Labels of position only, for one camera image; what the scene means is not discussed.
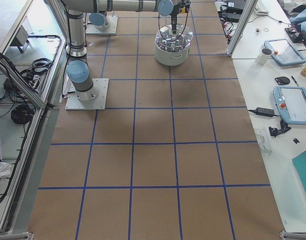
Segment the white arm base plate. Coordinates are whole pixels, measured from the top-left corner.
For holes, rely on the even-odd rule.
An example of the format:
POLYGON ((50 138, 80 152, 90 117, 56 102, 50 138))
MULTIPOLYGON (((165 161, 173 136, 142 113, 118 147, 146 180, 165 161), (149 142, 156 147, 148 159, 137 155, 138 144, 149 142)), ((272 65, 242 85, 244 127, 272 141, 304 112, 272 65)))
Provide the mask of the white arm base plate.
POLYGON ((93 111, 105 110, 109 79, 108 78, 93 78, 93 87, 85 92, 76 91, 71 84, 65 109, 67 111, 93 111))
POLYGON ((116 35, 118 26, 117 15, 107 15, 104 17, 102 24, 89 20, 86 25, 87 35, 116 35))

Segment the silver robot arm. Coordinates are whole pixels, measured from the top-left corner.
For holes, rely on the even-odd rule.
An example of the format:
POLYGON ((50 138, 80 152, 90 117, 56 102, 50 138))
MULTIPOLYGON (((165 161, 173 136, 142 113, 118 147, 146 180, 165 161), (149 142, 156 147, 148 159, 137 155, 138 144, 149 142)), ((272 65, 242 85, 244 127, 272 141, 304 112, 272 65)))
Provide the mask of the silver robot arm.
POLYGON ((176 31, 177 15, 188 13, 189 0, 46 0, 49 6, 58 3, 63 6, 63 27, 67 37, 66 53, 68 63, 66 74, 75 88, 79 101, 88 102, 98 98, 99 90, 95 87, 87 63, 85 47, 84 13, 94 15, 96 25, 105 23, 106 13, 111 11, 123 12, 158 12, 161 16, 171 16, 172 30, 176 31))
POLYGON ((106 11, 100 11, 97 13, 90 13, 88 16, 89 22, 101 32, 107 30, 110 27, 111 22, 107 17, 106 11))

